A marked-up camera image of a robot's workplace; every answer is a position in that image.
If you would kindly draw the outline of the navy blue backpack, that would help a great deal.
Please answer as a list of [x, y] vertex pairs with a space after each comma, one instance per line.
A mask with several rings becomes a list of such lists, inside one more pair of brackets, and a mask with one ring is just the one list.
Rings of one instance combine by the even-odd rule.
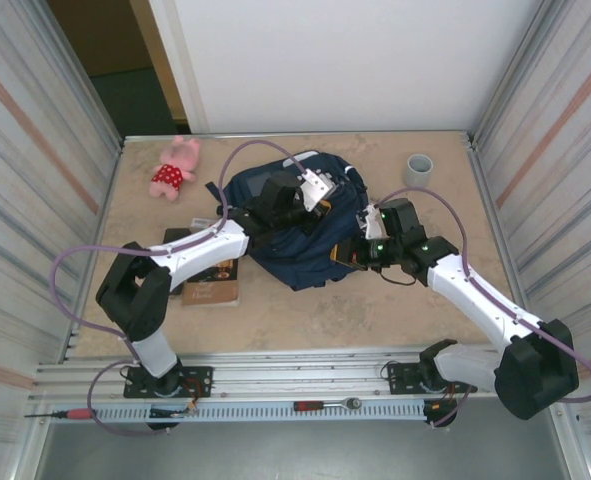
[[[333, 247], [360, 232], [357, 214], [368, 204], [367, 187], [357, 170], [343, 158], [324, 152], [308, 151], [296, 156], [300, 164], [318, 174], [327, 175], [336, 190], [327, 201], [331, 211], [323, 217], [312, 235], [298, 227], [283, 230], [261, 248], [249, 248], [248, 254], [276, 279], [298, 291], [338, 282], [353, 272], [349, 266], [330, 259]], [[206, 188], [215, 199], [225, 196], [229, 214], [252, 197], [258, 196], [265, 181], [274, 173], [287, 172], [302, 183], [301, 171], [292, 162], [274, 161], [234, 175], [222, 191], [209, 182]]]

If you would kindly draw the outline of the grey cup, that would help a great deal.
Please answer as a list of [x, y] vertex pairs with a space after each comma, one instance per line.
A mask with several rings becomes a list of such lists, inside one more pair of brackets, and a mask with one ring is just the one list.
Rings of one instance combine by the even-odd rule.
[[407, 187], [424, 188], [428, 185], [433, 171], [433, 161], [424, 154], [413, 154], [406, 162], [403, 182]]

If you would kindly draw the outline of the pink plush toy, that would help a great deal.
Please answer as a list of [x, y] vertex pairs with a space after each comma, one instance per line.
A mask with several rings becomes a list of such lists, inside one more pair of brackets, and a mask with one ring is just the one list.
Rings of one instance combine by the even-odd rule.
[[184, 182], [194, 182], [194, 171], [200, 163], [201, 141], [197, 138], [185, 139], [175, 136], [161, 152], [159, 164], [149, 182], [149, 195], [154, 198], [164, 196], [175, 201]]

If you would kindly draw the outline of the brown book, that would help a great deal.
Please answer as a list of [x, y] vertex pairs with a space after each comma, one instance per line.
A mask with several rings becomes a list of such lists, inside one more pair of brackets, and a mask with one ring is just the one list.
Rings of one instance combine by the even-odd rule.
[[189, 278], [181, 295], [185, 307], [236, 306], [239, 304], [239, 260], [226, 260]]

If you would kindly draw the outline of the corrugated side panel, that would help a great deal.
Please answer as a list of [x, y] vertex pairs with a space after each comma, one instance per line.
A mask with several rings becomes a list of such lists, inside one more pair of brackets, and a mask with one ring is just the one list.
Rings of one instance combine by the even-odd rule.
[[[591, 0], [536, 0], [472, 144], [521, 297], [591, 361]], [[571, 411], [591, 476], [591, 401]]]
[[120, 138], [46, 0], [0, 0], [0, 480], [36, 369], [57, 362]]

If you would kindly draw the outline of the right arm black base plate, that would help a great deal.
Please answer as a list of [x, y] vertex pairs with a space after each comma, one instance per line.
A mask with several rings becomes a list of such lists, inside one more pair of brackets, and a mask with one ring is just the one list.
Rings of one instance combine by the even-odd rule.
[[446, 382], [431, 377], [423, 371], [419, 363], [400, 363], [392, 361], [385, 365], [383, 378], [388, 382], [391, 395], [419, 394], [463, 394], [469, 388], [461, 382]]

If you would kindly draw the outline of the aluminium frame rail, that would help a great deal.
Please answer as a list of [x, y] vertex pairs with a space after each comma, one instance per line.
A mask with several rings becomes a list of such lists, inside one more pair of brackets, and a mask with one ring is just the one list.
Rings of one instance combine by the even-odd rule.
[[[185, 366], [214, 369], [212, 401], [339, 399], [371, 400], [389, 395], [381, 371], [389, 361], [415, 363], [417, 348], [313, 349], [202, 353], [181, 357]], [[37, 367], [31, 404], [81, 403], [95, 375], [115, 357], [74, 357]]]

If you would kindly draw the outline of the red handled ratchet wrench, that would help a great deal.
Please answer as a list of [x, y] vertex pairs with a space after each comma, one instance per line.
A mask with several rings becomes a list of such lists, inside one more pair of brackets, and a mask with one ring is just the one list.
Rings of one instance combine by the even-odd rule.
[[301, 400], [293, 403], [293, 409], [296, 412], [312, 412], [330, 408], [340, 408], [345, 410], [358, 410], [362, 406], [362, 401], [357, 397], [349, 397], [343, 400], [323, 401], [323, 400]]

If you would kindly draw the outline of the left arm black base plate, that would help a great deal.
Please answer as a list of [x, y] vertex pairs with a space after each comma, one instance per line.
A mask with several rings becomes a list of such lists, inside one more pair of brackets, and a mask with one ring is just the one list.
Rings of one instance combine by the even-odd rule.
[[144, 367], [127, 366], [120, 374], [127, 399], [208, 398], [213, 386], [214, 369], [208, 366], [176, 365], [160, 378], [152, 376]]

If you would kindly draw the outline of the red handled screwdriver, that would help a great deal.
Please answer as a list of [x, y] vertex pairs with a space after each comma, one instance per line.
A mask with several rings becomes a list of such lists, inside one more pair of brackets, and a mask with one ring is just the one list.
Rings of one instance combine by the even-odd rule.
[[63, 420], [91, 420], [95, 411], [90, 408], [76, 408], [64, 411], [56, 411], [48, 414], [28, 414], [25, 418], [53, 418]]

